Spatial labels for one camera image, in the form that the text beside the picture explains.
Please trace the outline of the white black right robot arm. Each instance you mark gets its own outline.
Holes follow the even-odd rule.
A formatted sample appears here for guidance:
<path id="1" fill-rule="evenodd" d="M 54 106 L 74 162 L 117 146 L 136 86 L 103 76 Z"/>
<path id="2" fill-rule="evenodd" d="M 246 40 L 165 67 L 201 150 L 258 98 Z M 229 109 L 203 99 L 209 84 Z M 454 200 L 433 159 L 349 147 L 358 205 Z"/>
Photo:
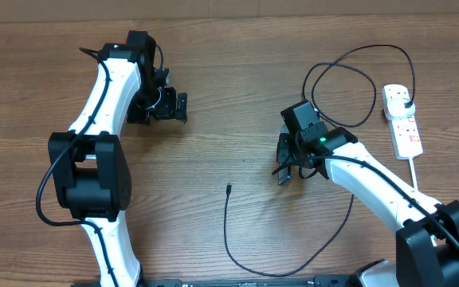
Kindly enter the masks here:
<path id="1" fill-rule="evenodd" d="M 279 182 L 291 168 L 312 169 L 364 203 L 395 237 L 396 260 L 379 260 L 349 286 L 459 286 L 459 201 L 443 204 L 416 191 L 378 162 L 347 129 L 329 130 L 303 100 L 281 111 Z"/>

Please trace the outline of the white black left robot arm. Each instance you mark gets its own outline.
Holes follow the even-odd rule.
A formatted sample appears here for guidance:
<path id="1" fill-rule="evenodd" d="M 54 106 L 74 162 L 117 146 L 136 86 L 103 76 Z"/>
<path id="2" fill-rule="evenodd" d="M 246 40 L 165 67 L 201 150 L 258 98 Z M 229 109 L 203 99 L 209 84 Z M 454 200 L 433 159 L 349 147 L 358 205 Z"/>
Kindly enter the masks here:
<path id="1" fill-rule="evenodd" d="M 50 166 L 37 189 L 35 209 L 40 220 L 57 226 L 41 207 L 45 186 L 53 180 L 59 205 L 72 216 L 62 226 L 81 226 L 91 242 L 100 268 L 96 285 L 145 286 L 126 221 L 132 179 L 120 135 L 125 123 L 185 123 L 187 94 L 170 85 L 169 69 L 154 65 L 163 51 L 146 31 L 129 31 L 123 44 L 82 51 L 97 62 L 96 82 L 69 129 L 49 137 Z"/>

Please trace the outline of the Galaxy S24 smartphone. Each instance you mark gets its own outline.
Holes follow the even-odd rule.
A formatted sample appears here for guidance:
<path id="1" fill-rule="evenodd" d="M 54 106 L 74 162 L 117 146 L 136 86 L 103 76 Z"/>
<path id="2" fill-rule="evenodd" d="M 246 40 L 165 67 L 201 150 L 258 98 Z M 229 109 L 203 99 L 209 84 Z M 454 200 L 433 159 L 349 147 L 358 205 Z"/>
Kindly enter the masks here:
<path id="1" fill-rule="evenodd" d="M 284 167 L 277 173 L 278 185 L 284 186 L 291 179 L 291 167 Z"/>

